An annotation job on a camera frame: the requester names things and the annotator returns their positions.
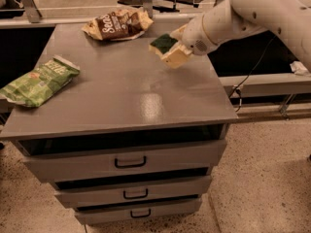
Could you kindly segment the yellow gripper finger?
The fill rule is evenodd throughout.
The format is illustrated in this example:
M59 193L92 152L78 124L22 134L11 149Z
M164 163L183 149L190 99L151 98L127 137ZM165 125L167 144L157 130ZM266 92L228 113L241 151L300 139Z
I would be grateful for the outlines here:
M178 41L181 41L182 40L182 37L183 37L183 33L184 33L184 30L187 26L184 24L183 26L177 28L176 30L172 31L170 33L170 37L173 38L173 39L176 39Z
M192 51L181 43L175 44L163 55L161 61L172 69L177 69L187 63L192 56Z

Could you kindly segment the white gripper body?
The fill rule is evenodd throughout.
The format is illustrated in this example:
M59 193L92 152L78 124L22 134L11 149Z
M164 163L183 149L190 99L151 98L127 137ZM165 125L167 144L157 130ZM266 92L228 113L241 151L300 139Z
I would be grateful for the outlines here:
M205 55L218 47L207 36L203 25L203 19L204 15L193 18L183 31L182 43L191 50L194 55Z

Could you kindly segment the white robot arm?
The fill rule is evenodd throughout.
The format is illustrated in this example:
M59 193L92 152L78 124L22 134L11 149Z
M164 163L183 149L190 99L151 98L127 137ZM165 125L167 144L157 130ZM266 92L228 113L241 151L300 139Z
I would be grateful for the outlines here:
M261 30L272 32L306 68L311 68L311 9L299 0L224 0L173 31L170 36L177 43L161 60L178 68L193 54L205 55L225 42Z

